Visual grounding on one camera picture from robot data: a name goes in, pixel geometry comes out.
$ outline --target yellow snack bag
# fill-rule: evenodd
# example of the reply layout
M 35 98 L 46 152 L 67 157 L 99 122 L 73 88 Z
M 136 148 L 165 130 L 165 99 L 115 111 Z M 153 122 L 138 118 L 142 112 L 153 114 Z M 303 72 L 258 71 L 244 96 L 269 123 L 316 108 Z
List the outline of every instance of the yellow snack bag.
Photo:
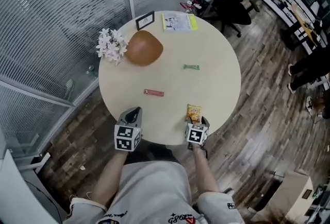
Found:
M 199 123 L 201 121 L 201 118 L 200 118 L 201 109 L 202 109 L 202 107 L 193 106 L 193 105 L 188 104 L 186 120 L 188 120 L 188 117 L 190 117 L 194 123 Z

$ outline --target red wrapper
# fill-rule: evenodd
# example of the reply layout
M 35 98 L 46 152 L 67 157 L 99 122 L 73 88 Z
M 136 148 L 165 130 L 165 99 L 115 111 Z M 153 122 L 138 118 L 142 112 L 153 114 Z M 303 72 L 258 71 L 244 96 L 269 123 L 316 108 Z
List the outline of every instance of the red wrapper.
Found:
M 164 97 L 164 92 L 156 90 L 144 90 L 145 94 Z

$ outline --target green snack bar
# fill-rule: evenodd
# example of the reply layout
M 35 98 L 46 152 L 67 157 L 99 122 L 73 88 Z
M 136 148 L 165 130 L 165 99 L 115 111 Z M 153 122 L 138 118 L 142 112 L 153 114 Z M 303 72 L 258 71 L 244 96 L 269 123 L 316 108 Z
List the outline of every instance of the green snack bar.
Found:
M 186 65 L 186 64 L 184 64 L 184 69 L 186 69 L 186 68 L 190 68 L 192 70 L 200 70 L 199 65 Z

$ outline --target black picture frame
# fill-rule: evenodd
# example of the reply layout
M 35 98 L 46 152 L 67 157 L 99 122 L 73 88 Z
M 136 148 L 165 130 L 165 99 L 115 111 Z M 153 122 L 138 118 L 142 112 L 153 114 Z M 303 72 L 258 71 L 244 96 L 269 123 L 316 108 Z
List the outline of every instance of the black picture frame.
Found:
M 302 198 L 303 198 L 303 199 L 307 199 L 307 198 L 309 198 L 311 192 L 312 192 L 312 190 L 307 189 L 307 190 L 305 191 L 305 193 L 303 194 Z
M 141 26 L 140 22 L 143 21 L 144 19 L 146 19 L 147 17 L 149 17 L 150 15 L 153 16 L 152 21 Z M 136 29 L 139 31 L 139 30 L 143 29 L 144 27 L 148 26 L 149 24 L 152 24 L 154 21 L 155 21 L 155 11 L 149 12 L 149 13 L 145 14 L 144 16 L 135 20 Z

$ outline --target magazine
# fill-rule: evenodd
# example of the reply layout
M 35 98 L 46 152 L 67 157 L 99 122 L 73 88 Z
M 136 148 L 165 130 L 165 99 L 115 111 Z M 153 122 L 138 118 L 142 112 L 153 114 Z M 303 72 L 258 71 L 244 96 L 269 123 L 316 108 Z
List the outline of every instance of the magazine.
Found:
M 195 31 L 198 30 L 196 17 L 182 12 L 164 12 L 162 14 L 165 31 Z

